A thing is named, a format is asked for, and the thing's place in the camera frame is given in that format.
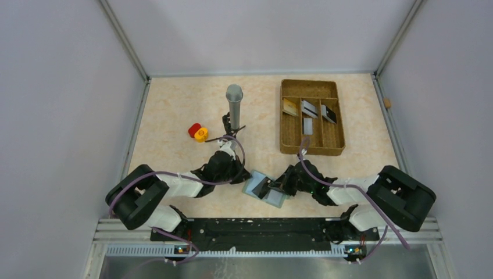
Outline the green card holder wallet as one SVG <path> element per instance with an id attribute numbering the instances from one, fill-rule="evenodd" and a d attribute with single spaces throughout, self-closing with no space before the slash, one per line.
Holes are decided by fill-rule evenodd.
<path id="1" fill-rule="evenodd" d="M 273 182 L 270 176 L 252 170 L 251 177 L 246 180 L 242 193 L 276 208 L 281 208 L 287 195 L 271 189 L 268 186 L 270 182 Z"/>

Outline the black credit card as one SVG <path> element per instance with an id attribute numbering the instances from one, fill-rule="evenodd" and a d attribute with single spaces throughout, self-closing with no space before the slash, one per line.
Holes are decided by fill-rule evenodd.
<path id="1" fill-rule="evenodd" d="M 259 199 L 263 199 L 271 190 L 272 180 L 268 177 L 263 178 L 252 190 L 252 193 Z"/>

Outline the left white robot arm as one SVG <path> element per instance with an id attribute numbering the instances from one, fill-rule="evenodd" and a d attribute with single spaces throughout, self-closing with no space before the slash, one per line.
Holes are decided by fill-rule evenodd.
<path id="1" fill-rule="evenodd" d="M 239 157 L 217 151 L 207 163 L 184 174 L 154 171 L 141 164 L 113 187 L 105 197 L 106 204 L 128 230 L 157 227 L 172 240 L 186 234 L 184 216 L 163 198 L 201 198 L 217 185 L 239 184 L 251 177 Z"/>

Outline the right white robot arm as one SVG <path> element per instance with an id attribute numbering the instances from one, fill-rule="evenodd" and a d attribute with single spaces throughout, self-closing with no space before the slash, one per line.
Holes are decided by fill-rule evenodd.
<path id="1" fill-rule="evenodd" d="M 418 232 L 437 200 L 433 190 L 391 165 L 375 175 L 342 179 L 325 177 L 309 160 L 304 160 L 288 166 L 267 187 L 289 196 L 309 193 L 323 206 L 352 206 L 349 218 L 341 223 L 341 232 L 347 239 L 357 239 L 370 228 L 391 224 Z"/>

